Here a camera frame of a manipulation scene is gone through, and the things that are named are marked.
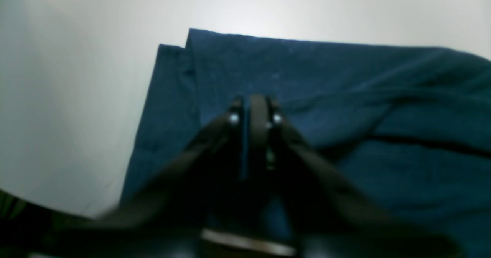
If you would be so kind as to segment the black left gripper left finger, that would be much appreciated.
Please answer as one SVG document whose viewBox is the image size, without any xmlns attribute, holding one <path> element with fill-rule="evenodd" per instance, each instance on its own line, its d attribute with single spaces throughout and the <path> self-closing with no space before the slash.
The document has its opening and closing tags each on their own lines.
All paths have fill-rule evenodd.
<svg viewBox="0 0 491 258">
<path fill-rule="evenodd" d="M 50 238 L 62 258 L 202 258 L 201 231 L 241 172 L 243 99 L 206 125 L 125 205 Z"/>
</svg>

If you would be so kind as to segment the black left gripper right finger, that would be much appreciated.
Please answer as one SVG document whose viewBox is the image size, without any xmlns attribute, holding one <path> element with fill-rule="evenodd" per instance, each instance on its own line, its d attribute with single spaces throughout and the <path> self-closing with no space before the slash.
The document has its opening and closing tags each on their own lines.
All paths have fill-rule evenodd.
<svg viewBox="0 0 491 258">
<path fill-rule="evenodd" d="M 249 177 L 284 203 L 297 258 L 459 258 L 445 235 L 404 223 L 354 188 L 284 118 L 278 102 L 249 99 Z"/>
</svg>

